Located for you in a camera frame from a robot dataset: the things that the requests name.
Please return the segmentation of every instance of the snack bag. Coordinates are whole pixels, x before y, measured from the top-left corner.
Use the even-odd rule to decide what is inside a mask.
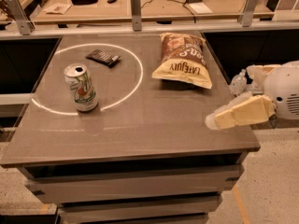
[[[212,82],[202,53],[205,39],[187,34],[163,33],[162,60],[153,78],[178,80],[211,89]]]

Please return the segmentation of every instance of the can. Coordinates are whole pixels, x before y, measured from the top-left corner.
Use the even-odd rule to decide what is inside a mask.
[[[91,73],[84,64],[74,63],[67,66],[64,70],[64,81],[78,111],[87,112],[97,106]]]

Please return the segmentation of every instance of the clear bottle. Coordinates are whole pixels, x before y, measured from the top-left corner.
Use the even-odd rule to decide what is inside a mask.
[[[242,71],[235,75],[232,79],[231,84],[229,85],[230,92],[234,95],[240,95],[246,87],[247,79],[245,77],[246,70],[242,69]]]

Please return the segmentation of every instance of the concrete floor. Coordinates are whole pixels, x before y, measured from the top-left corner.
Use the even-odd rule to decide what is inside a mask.
[[[207,224],[294,224],[299,220],[299,128],[254,131],[261,143],[249,154],[244,174]],[[0,143],[0,158],[9,143]],[[24,187],[16,169],[0,168],[0,215],[54,214],[54,204],[41,203]]]

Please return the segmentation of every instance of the table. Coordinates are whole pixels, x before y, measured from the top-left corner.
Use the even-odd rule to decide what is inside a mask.
[[[141,0],[141,6],[150,0]],[[71,0],[50,0],[44,8],[55,3],[71,4]],[[189,5],[153,0],[141,9],[142,21],[183,21],[214,20],[214,19],[238,19],[245,5],[245,0],[204,0],[213,13],[197,14]],[[274,13],[258,4],[254,18],[272,18]],[[118,0],[109,4],[107,0],[99,0],[97,4],[85,6],[72,6],[63,14],[47,14],[42,10],[34,19],[35,24],[66,24],[66,23],[99,23],[99,22],[128,22],[131,21],[130,0]]]
[[[120,63],[85,59],[96,48]],[[62,37],[0,162],[19,168],[43,203],[56,203],[62,223],[205,223],[259,150],[250,127],[206,127],[206,115],[232,99],[206,45],[211,90],[152,79],[160,56],[159,33]],[[63,70],[71,63],[93,74],[92,112],[77,112],[68,95]]]

